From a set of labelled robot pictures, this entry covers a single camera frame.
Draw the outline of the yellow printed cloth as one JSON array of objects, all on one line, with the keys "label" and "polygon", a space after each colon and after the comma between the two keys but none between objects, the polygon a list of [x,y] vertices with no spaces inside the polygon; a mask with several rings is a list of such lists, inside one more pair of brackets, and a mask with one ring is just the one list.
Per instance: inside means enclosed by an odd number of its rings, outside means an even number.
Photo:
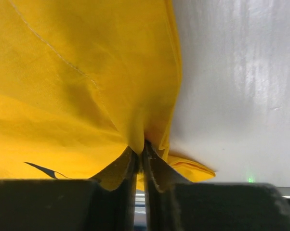
[{"label": "yellow printed cloth", "polygon": [[170,0],[0,0],[0,179],[88,179],[150,141],[170,150],[182,62]]}]

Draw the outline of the aluminium mounting rail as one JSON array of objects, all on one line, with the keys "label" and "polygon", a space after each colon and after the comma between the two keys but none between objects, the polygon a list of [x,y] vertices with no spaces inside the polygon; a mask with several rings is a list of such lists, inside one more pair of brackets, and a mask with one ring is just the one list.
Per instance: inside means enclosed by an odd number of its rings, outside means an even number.
[{"label": "aluminium mounting rail", "polygon": [[[277,187],[282,196],[290,204],[290,187]],[[145,211],[145,192],[136,190],[135,194],[135,209],[134,209],[134,231],[146,231],[146,211]]]}]

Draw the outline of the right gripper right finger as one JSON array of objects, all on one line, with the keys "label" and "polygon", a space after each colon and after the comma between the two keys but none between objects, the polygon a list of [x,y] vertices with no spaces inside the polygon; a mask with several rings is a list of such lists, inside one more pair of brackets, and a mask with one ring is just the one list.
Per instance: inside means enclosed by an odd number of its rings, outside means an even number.
[{"label": "right gripper right finger", "polygon": [[158,156],[142,152],[150,231],[290,231],[290,205],[265,183],[193,183]]}]

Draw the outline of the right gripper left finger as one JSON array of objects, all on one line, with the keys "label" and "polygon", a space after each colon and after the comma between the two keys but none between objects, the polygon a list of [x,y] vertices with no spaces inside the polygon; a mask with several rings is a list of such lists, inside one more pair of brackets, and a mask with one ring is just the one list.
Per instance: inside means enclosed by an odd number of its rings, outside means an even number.
[{"label": "right gripper left finger", "polygon": [[0,180],[0,231],[131,231],[138,156],[88,180]]}]

